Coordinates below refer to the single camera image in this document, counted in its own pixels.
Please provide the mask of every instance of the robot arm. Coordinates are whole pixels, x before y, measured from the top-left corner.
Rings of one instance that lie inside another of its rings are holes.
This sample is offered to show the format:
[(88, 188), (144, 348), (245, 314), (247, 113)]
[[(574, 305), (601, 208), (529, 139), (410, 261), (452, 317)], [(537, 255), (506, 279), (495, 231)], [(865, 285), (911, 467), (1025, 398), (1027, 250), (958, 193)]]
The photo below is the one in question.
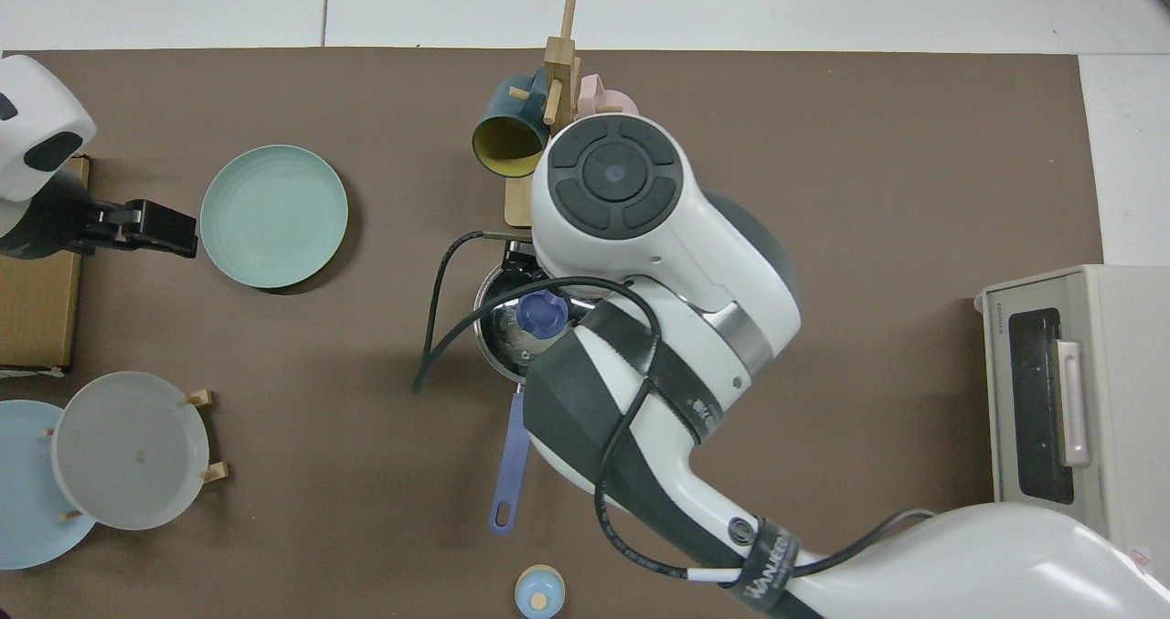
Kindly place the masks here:
[(96, 135), (85, 108), (28, 56), (0, 60), (0, 255), (159, 249), (195, 257), (195, 220), (135, 199), (95, 201), (63, 164)]
[[(793, 535), (698, 480), (691, 449), (796, 335), (799, 298), (783, 249), (742, 207), (703, 194), (658, 124), (597, 115), (560, 131), (534, 177), (532, 236), (551, 276), (627, 282), (656, 316), (611, 295), (535, 362), (525, 391), (537, 451), (594, 493), (603, 529), (635, 563), (723, 583), (769, 617), (1170, 617), (1165, 589), (1055, 513), (965, 508), (820, 570)], [(615, 538), (599, 480), (703, 569)]]

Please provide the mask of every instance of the light blue plate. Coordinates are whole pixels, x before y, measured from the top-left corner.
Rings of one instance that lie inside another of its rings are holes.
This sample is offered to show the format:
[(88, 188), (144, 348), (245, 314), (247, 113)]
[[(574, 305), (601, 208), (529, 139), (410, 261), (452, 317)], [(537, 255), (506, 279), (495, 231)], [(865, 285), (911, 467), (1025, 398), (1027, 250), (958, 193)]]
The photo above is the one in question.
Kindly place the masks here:
[(63, 412), (46, 403), (0, 403), (0, 571), (28, 569), (56, 559), (94, 527), (89, 516), (67, 521), (73, 511), (53, 476), (53, 438)]
[(350, 211), (345, 188), (321, 157), (264, 145), (230, 160), (199, 211), (207, 256), (252, 287), (304, 281), (333, 257)]

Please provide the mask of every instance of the circular button pad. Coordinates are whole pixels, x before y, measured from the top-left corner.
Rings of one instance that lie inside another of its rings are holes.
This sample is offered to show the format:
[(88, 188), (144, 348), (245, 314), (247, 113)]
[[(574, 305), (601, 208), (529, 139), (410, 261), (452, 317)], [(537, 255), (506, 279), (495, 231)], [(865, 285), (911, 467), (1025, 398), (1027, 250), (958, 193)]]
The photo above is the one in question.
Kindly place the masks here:
[(592, 116), (571, 124), (548, 159), (557, 211), (593, 236), (645, 235), (679, 201), (680, 156), (655, 124), (631, 115)]
[(581, 165), (585, 188), (603, 201), (625, 201), (646, 186), (645, 156), (625, 140), (605, 143), (585, 156)]

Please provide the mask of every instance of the black cable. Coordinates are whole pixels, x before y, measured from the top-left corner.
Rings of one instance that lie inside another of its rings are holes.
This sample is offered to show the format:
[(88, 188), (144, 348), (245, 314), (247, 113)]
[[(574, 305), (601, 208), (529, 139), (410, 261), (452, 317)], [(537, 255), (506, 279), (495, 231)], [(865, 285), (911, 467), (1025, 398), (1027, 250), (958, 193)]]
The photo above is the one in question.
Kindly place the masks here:
[(569, 286), (601, 287), (601, 289), (611, 290), (612, 293), (622, 295), (622, 297), (626, 297), (627, 300), (633, 302), (634, 305), (636, 305), (638, 309), (646, 315), (646, 322), (648, 323), (651, 335), (653, 336), (651, 341), (649, 356), (647, 357), (647, 370), (642, 371), (642, 373), (646, 374), (646, 377), (642, 378), (642, 383), (638, 388), (638, 393), (634, 396), (634, 399), (632, 399), (629, 407), (627, 407), (626, 410), (625, 415), (622, 415), (621, 420), (619, 420), (618, 425), (613, 428), (613, 432), (611, 432), (610, 439), (605, 446), (605, 451), (603, 451), (601, 453), (601, 460), (598, 465), (598, 473), (596, 476), (596, 481), (593, 482), (593, 510), (597, 514), (597, 520), (601, 527), (601, 532), (605, 535), (606, 539), (610, 541), (610, 544), (613, 545), (614, 549), (617, 549), (618, 552), (620, 552), (622, 556), (625, 556), (634, 564), (638, 564), (644, 569), (652, 570), (655, 573), (661, 573), (663, 576), (669, 576), (672, 578), (686, 579), (687, 578), (686, 568), (663, 564), (662, 562), (659, 562), (652, 557), (647, 557), (638, 552), (629, 544), (627, 544), (626, 541), (624, 541), (618, 535), (617, 530), (614, 530), (612, 523), (610, 522), (610, 515), (606, 511), (605, 507), (605, 476), (607, 474), (610, 458), (617, 451), (618, 443), (620, 443), (621, 440), (629, 433), (631, 425), (634, 422), (634, 419), (638, 418), (638, 412), (641, 410), (644, 403), (646, 401), (646, 398), (651, 393), (653, 381), (648, 377), (649, 367), (654, 364), (654, 357), (656, 356), (659, 344), (662, 341), (662, 328), (661, 324), (659, 323), (658, 316), (654, 314), (654, 309), (652, 309), (652, 307), (646, 302), (642, 295), (634, 293), (634, 290), (631, 290), (629, 287), (627, 286), (608, 281), (608, 278), (598, 278), (591, 276), (567, 276), (560, 278), (544, 278), (544, 281), (530, 282), (526, 286), (517, 287), (517, 289), (510, 290), (510, 293), (507, 293), (504, 295), (498, 295), (498, 297), (494, 297), (491, 303), (487, 303), (487, 305), (480, 307), (477, 310), (472, 311), (468, 316), (464, 316), (463, 319), (460, 319), (460, 323), (455, 324), (455, 326), (452, 328), (449, 332), (447, 332), (447, 336), (442, 341), (439, 341), (439, 344), (435, 345), (434, 349), (431, 349), (431, 351), (428, 351), (422, 357), (422, 364), (419, 366), (419, 372), (414, 377), (414, 383), (411, 390), (413, 391), (414, 394), (418, 394), (419, 391), (422, 390), (422, 381), (426, 379), (427, 373), (429, 373), (431, 369), (434, 366), (435, 362), (439, 360), (439, 357), (442, 356), (443, 351), (446, 351), (448, 345), (450, 345), (453, 341), (455, 341), (455, 338), (459, 337), (460, 332), (463, 332), (464, 330), (467, 330), (468, 326), (475, 324), (477, 319), (483, 318), (486, 315), (489, 314), (489, 311), (502, 305), (502, 303), (508, 303), (519, 297), (523, 297), (523, 295), (526, 295), (529, 293), (535, 293), (535, 290), (552, 290), (557, 289), (557, 287), (569, 287)]
[(455, 255), (456, 249), (462, 247), (468, 241), (477, 239), (477, 236), (483, 236), (482, 231), (473, 231), (467, 234), (460, 235), (459, 239), (452, 241), (450, 247), (447, 248), (447, 253), (443, 253), (442, 260), (439, 261), (439, 271), (435, 273), (435, 287), (431, 290), (431, 314), (427, 315), (427, 338), (422, 343), (422, 358), (431, 353), (431, 343), (435, 335), (435, 314), (439, 312), (439, 290), (442, 289), (442, 277), (447, 274), (447, 263), (450, 262), (450, 257)]
[[(658, 353), (658, 348), (662, 341), (661, 324), (659, 323), (658, 316), (654, 314), (654, 309), (652, 309), (652, 307), (646, 302), (642, 295), (634, 293), (634, 290), (631, 290), (629, 287), (627, 286), (608, 281), (608, 278), (598, 278), (591, 276), (543, 278), (543, 281), (530, 282), (526, 286), (517, 287), (517, 289), (510, 290), (510, 293), (497, 295), (497, 297), (494, 297), (491, 302), (484, 303), (484, 305), (480, 307), (475, 311), (472, 311), (470, 314), (464, 316), (463, 319), (460, 319), (459, 324), (455, 324), (455, 326), (452, 328), (449, 332), (447, 332), (447, 336), (443, 337), (442, 341), (439, 341), (439, 344), (435, 345), (434, 349), (431, 349), (432, 339), (434, 336), (435, 309), (439, 302), (439, 287), (442, 283), (442, 276), (447, 267), (447, 261), (450, 260), (450, 256), (453, 255), (453, 253), (455, 253), (456, 248), (461, 247), (461, 245), (466, 243), (466, 241), (476, 239), (476, 236), (483, 236), (483, 232), (468, 232), (467, 235), (460, 236), (460, 239), (455, 240), (454, 243), (452, 243), (452, 247), (447, 249), (447, 254), (443, 256), (442, 262), (439, 264), (439, 274), (436, 274), (435, 276), (435, 290), (434, 294), (432, 295), (432, 302), (431, 302), (431, 316), (427, 319), (426, 346), (422, 353), (422, 362), (419, 365), (419, 372), (414, 377), (414, 383), (411, 386), (412, 393), (415, 396), (419, 394), (419, 391), (422, 390), (422, 381), (426, 380), (427, 373), (431, 372), (431, 369), (434, 367), (435, 362), (439, 360), (439, 357), (442, 356), (442, 353), (447, 350), (448, 345), (450, 345), (453, 341), (455, 341), (455, 338), (459, 337), (460, 332), (466, 331), (468, 326), (475, 324), (477, 319), (482, 319), (486, 315), (490, 314), (490, 311), (495, 310), (497, 307), (503, 305), (503, 303), (508, 303), (517, 298), (521, 298), (523, 297), (523, 295), (526, 295), (529, 293), (536, 293), (536, 290), (552, 290), (552, 289), (558, 289), (559, 287), (571, 287), (571, 286), (601, 287), (601, 289), (611, 290), (612, 293), (622, 295), (622, 297), (626, 297), (627, 300), (633, 302), (634, 305), (639, 307), (639, 310), (641, 310), (642, 314), (646, 315), (646, 319), (649, 324), (649, 330), (653, 336), (651, 341), (649, 356), (647, 357), (647, 370), (644, 370), (642, 372), (645, 377), (642, 378), (642, 383), (638, 387), (636, 393), (634, 394), (634, 399), (632, 399), (632, 401), (629, 403), (629, 407), (627, 407), (625, 414), (621, 417), (621, 420), (618, 421), (618, 425), (614, 426), (613, 432), (611, 432), (610, 434), (610, 439), (606, 440), (605, 449), (601, 453), (601, 460), (598, 463), (598, 470), (596, 480), (593, 482), (593, 511), (597, 515), (598, 524), (601, 527), (601, 532), (605, 535), (606, 539), (610, 541), (610, 544), (624, 557), (626, 557), (634, 564), (644, 569), (647, 569), (649, 571), (653, 571), (655, 573), (668, 576), (670, 578), (686, 579), (687, 578), (686, 568), (665, 564), (652, 557), (642, 555), (641, 552), (632, 548), (629, 544), (627, 544), (626, 541), (624, 541), (618, 535), (617, 530), (614, 530), (613, 528), (613, 524), (610, 522), (610, 515), (605, 503), (605, 477), (606, 474), (608, 473), (610, 460), (613, 456), (613, 453), (617, 451), (618, 445), (629, 434), (631, 426), (634, 422), (634, 419), (638, 418), (638, 412), (641, 411), (644, 403), (646, 403), (646, 398), (649, 397), (649, 393), (654, 386), (652, 378), (649, 378), (649, 370), (654, 364), (654, 358)], [(845, 548), (844, 550), (834, 555), (831, 555), (824, 559), (820, 559), (818, 562), (794, 568), (792, 577), (799, 578), (801, 576), (811, 576), (813, 573), (819, 573), (826, 569), (837, 566), (838, 564), (848, 560), (849, 558), (858, 555), (862, 550), (869, 548), (870, 545), (880, 541), (882, 537), (885, 537), (890, 530), (894, 530), (906, 521), (909, 521), (911, 518), (930, 518), (932, 516), (935, 516), (932, 511), (924, 509), (909, 509), (895, 514), (894, 516), (889, 517), (880, 525), (874, 528), (872, 531), (869, 531), (869, 534), (865, 535), (863, 537), (861, 537), (849, 546)]]
[[(641, 297), (641, 295), (634, 293), (634, 290), (631, 290), (629, 287), (622, 286), (619, 282), (608, 281), (608, 278), (598, 278), (592, 276), (564, 276), (559, 278), (543, 278), (543, 281), (530, 282), (526, 286), (517, 287), (517, 289), (515, 290), (509, 290), (508, 293), (497, 295), (491, 300), (491, 302), (484, 303), (479, 309), (473, 310), (470, 314), (464, 316), (463, 319), (460, 319), (459, 324), (455, 324), (455, 326), (452, 328), (449, 332), (447, 332), (447, 336), (443, 336), (443, 339), (439, 341), (438, 345), (434, 345), (434, 349), (431, 349), (429, 351), (424, 353), (422, 362), (419, 365), (419, 372), (418, 374), (414, 376), (414, 383), (411, 385), (412, 393), (415, 396), (419, 394), (419, 391), (422, 390), (422, 381), (426, 380), (427, 373), (429, 373), (431, 369), (434, 367), (434, 364), (435, 362), (439, 360), (439, 357), (442, 356), (442, 353), (447, 350), (447, 348), (450, 346), (453, 341), (455, 341), (455, 338), (459, 337), (460, 332), (466, 331), (467, 328), (470, 326), (472, 324), (475, 324), (477, 319), (482, 319), (486, 315), (490, 314), (490, 311), (495, 310), (497, 307), (503, 305), (503, 303), (518, 300), (523, 297), (523, 295), (526, 295), (529, 293), (536, 293), (536, 290), (555, 290), (558, 289), (559, 287), (571, 287), (571, 286), (601, 287), (601, 289), (604, 290), (611, 290), (612, 293), (622, 295), (631, 302), (635, 303), (635, 305), (639, 307), (639, 309), (646, 314), (647, 319), (651, 323), (649, 324), (651, 331), (655, 332), (655, 335), (661, 335), (662, 329), (658, 322), (658, 316), (654, 314), (654, 310), (651, 309), (649, 304), (646, 302), (646, 300)], [(654, 341), (655, 349), (659, 338), (660, 336), (655, 337)]]
[(792, 570), (792, 577), (799, 578), (801, 576), (812, 576), (813, 573), (820, 573), (821, 571), (831, 566), (837, 566), (838, 564), (841, 564), (842, 562), (849, 559), (851, 557), (869, 548), (879, 539), (885, 537), (890, 530), (897, 528), (902, 523), (911, 518), (931, 518), (934, 516), (935, 513), (927, 509), (907, 509), (904, 511), (899, 511), (894, 516), (890, 516), (885, 522), (882, 522), (881, 525), (878, 525), (876, 528), (870, 530), (868, 535), (861, 537), (856, 542), (853, 542), (853, 544), (845, 548), (844, 550), (834, 555), (831, 555), (824, 559), (813, 562), (812, 564), (804, 564), (801, 566), (794, 568)]

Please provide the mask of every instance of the oven door handle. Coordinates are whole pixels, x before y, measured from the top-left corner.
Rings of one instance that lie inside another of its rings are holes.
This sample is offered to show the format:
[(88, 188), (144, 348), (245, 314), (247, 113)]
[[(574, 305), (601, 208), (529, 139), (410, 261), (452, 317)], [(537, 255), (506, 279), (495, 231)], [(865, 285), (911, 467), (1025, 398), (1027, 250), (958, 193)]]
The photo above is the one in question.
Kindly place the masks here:
[(1085, 419), (1081, 344), (1053, 341), (1057, 359), (1057, 446), (1060, 463), (1082, 467), (1092, 462)]

